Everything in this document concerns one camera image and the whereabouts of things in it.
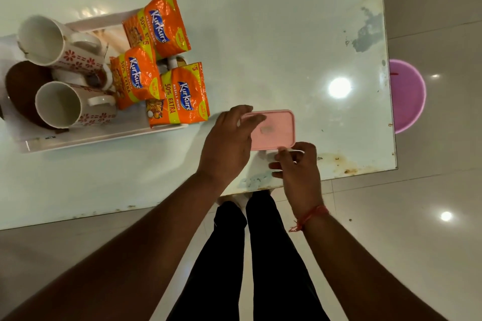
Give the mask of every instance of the leg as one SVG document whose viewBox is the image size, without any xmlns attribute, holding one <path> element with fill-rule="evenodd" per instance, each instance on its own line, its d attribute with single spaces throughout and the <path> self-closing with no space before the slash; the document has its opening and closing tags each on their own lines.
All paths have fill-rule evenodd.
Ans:
<svg viewBox="0 0 482 321">
<path fill-rule="evenodd" d="M 254 319 L 329 320 L 268 190 L 246 206 L 255 284 Z"/>
<path fill-rule="evenodd" d="M 192 267 L 167 321 L 239 320 L 246 218 L 233 202 L 216 211 L 214 231 Z"/>
</svg>

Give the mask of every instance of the orange snack packet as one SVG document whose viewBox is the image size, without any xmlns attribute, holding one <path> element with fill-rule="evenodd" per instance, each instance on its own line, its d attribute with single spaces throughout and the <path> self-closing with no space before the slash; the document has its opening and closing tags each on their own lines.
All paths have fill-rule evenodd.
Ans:
<svg viewBox="0 0 482 321">
<path fill-rule="evenodd" d="M 149 99 L 149 124 L 195 123 L 210 116 L 202 63 L 173 68 L 161 77 L 165 99 Z"/>
<path fill-rule="evenodd" d="M 191 49 L 176 0 L 151 0 L 144 9 L 124 20 L 123 26 L 131 47 L 150 38 L 157 59 Z"/>
<path fill-rule="evenodd" d="M 159 71 L 154 54 L 152 43 L 147 39 L 122 55 L 110 58 L 110 71 L 120 110 L 141 100 L 165 97 L 159 90 Z"/>
</svg>

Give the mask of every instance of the glossy table surface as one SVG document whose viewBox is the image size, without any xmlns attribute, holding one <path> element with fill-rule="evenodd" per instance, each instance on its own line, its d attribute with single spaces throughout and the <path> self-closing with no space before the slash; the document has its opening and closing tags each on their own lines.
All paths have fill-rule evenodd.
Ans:
<svg viewBox="0 0 482 321">
<path fill-rule="evenodd" d="M 0 36 L 30 14 L 67 23 L 149 0 L 2 0 Z M 178 0 L 213 118 L 237 104 L 290 109 L 322 179 L 395 169 L 383 0 Z M 151 207 L 198 165 L 214 120 L 186 129 L 19 154 L 0 123 L 0 228 Z M 252 152 L 225 193 L 281 186 Z"/>
</svg>

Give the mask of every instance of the finger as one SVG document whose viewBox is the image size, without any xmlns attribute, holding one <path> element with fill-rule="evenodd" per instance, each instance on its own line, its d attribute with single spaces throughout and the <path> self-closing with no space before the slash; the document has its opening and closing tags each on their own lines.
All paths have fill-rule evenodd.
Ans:
<svg viewBox="0 0 482 321">
<path fill-rule="evenodd" d="M 215 126 L 219 126 L 223 124 L 224 120 L 226 119 L 227 112 L 221 112 L 221 114 L 217 117 Z"/>
<path fill-rule="evenodd" d="M 293 161 L 299 163 L 301 160 L 303 160 L 304 153 L 302 153 L 301 151 L 290 151 L 289 153 Z M 274 155 L 274 159 L 279 161 L 280 160 L 279 154 Z"/>
<path fill-rule="evenodd" d="M 303 151 L 305 153 L 305 157 L 307 157 L 309 160 L 316 161 L 316 146 L 310 144 L 310 142 L 296 142 L 292 149 Z"/>
<path fill-rule="evenodd" d="M 262 114 L 257 114 L 245 119 L 239 125 L 238 130 L 242 132 L 243 135 L 250 136 L 251 132 L 255 130 L 256 126 L 266 119 L 266 116 Z"/>
<path fill-rule="evenodd" d="M 278 155 L 278 161 L 280 162 L 283 170 L 290 169 L 295 165 L 293 162 L 293 159 L 291 158 L 290 152 L 286 147 L 278 148 L 277 155 Z"/>
<path fill-rule="evenodd" d="M 271 170 L 281 170 L 281 164 L 276 162 L 276 163 L 269 163 L 268 168 Z"/>
<path fill-rule="evenodd" d="M 230 124 L 232 127 L 237 127 L 238 121 L 240 120 L 241 116 L 243 114 L 251 112 L 252 110 L 253 110 L 252 106 L 247 106 L 247 105 L 235 106 L 229 110 L 224 122 L 226 124 Z"/>
<path fill-rule="evenodd" d="M 280 178 L 280 179 L 283 178 L 283 172 L 282 172 L 282 171 L 274 171 L 274 172 L 271 173 L 271 175 L 272 175 L 274 178 Z"/>
</svg>

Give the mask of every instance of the white mug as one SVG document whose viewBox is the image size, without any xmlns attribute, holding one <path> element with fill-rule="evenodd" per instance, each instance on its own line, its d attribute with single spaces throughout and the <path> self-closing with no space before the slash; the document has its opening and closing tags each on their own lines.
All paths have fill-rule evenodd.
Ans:
<svg viewBox="0 0 482 321">
<path fill-rule="evenodd" d="M 42 85 L 35 95 L 39 116 L 55 128 L 108 123 L 117 115 L 116 101 L 100 89 L 64 82 Z"/>
<path fill-rule="evenodd" d="M 36 65 L 90 73 L 104 64 L 99 38 L 51 18 L 29 17 L 20 25 L 17 38 L 25 58 Z"/>
</svg>

